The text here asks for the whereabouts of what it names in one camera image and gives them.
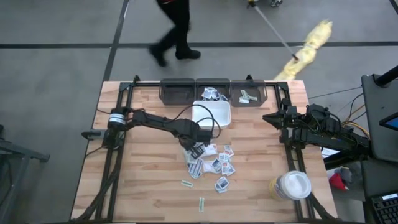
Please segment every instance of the wooden table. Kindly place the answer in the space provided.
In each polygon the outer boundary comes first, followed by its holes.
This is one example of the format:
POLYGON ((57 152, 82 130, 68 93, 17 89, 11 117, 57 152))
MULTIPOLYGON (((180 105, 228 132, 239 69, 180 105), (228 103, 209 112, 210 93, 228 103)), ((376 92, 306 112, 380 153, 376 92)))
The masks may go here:
MULTIPOLYGON (((116 105, 119 82, 104 82, 98 108, 110 111, 116 105)), ((292 104, 305 113, 308 104, 303 81, 289 82, 292 104)), ((232 107, 232 122, 215 139, 218 151, 231 145, 236 173, 229 176, 228 192, 218 194, 214 183, 220 175, 207 173, 193 180, 185 165, 182 148, 170 133, 136 127, 127 133, 123 163, 116 198, 114 222, 273 222, 296 221, 292 201, 271 199, 270 180, 288 171, 280 131, 262 120, 262 115, 277 111, 275 93, 267 89, 268 100, 260 108, 232 107), (193 188, 182 186, 189 180, 193 188), (199 198, 205 198, 205 212, 199 212, 199 198)), ((174 118, 183 106, 164 106, 159 88, 135 88, 132 107, 147 113, 174 118)), ((182 118, 191 118, 191 110, 182 118)), ((93 128, 106 129, 109 115, 98 112, 93 128)), ((90 152, 101 144, 89 143, 90 152)), ((98 193, 106 151, 98 151, 85 159, 76 194, 72 218, 78 217, 98 193)), ((330 214, 336 216, 335 204, 326 177, 319 147, 307 146, 303 151, 307 174, 313 192, 330 214)), ((104 217, 107 200, 105 199, 104 217)))

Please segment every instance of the white plastic container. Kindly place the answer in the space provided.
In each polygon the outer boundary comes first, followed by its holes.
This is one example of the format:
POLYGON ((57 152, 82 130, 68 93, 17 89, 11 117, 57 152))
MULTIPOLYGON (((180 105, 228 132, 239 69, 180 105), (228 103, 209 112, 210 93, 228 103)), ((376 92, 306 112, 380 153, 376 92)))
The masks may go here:
MULTIPOLYGON (((227 101, 195 101, 194 105, 206 106, 213 114, 214 119, 218 122, 221 129, 227 128, 231 124, 231 105, 227 101)), ((209 112, 201 106, 192 108, 192 121, 197 122, 202 118, 211 117, 209 112)), ((199 126, 203 129, 211 129, 213 121, 206 119, 199 122, 199 126)))
POLYGON ((301 200, 311 193, 311 182, 307 175, 290 171, 269 183, 269 192, 277 200, 301 200))

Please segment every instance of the keyboard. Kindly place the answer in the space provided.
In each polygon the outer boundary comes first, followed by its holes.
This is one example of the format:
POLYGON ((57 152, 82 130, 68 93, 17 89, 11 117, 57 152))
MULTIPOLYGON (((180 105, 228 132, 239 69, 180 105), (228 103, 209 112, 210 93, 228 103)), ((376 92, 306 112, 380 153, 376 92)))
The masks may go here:
POLYGON ((398 193, 372 197, 371 201, 377 223, 398 223, 398 193))

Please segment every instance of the concrete floor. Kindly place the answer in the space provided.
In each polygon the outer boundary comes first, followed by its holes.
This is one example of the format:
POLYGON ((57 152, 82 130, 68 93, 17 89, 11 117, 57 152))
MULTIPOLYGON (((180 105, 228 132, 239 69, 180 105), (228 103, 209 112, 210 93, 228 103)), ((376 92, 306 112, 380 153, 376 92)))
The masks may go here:
MULTIPOLYGON (((1 0, 1 44, 110 44, 124 0, 1 0)), ((243 0, 191 0, 190 42, 277 42, 243 0)), ((277 9, 259 6, 289 42, 301 42, 322 19, 333 21, 331 42, 398 41, 398 15, 388 0, 285 0, 277 9)), ((170 22, 154 1, 130 0, 120 43, 155 42, 170 22)), ((196 62, 159 68, 145 49, 118 49, 110 80, 168 77, 272 79, 289 55, 282 47, 207 47, 196 62)), ((6 138, 49 153, 34 161, 18 196, 12 223, 68 220, 109 49, 0 49, 0 123, 6 138)), ((324 47, 298 77, 308 96, 360 86, 360 76, 396 66, 398 46, 324 47)), ((361 90, 311 99, 337 113, 361 90)), ((356 102, 361 105, 362 99, 356 102)), ((349 106, 338 113, 346 118, 349 106)), ((358 120, 367 127, 366 118, 358 120)), ((339 216, 363 221, 361 210, 344 195, 335 196, 339 216)))

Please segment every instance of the black pants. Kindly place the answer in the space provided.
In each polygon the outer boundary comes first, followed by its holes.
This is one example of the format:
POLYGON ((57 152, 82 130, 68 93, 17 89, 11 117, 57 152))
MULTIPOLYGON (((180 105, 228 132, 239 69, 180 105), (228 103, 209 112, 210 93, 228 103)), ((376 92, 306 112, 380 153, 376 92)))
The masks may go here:
POLYGON ((176 52, 186 52, 190 48, 187 43, 187 35, 190 28, 189 0, 174 0, 167 4, 157 0, 164 13, 173 21, 174 27, 158 43, 161 52, 176 46, 176 52))

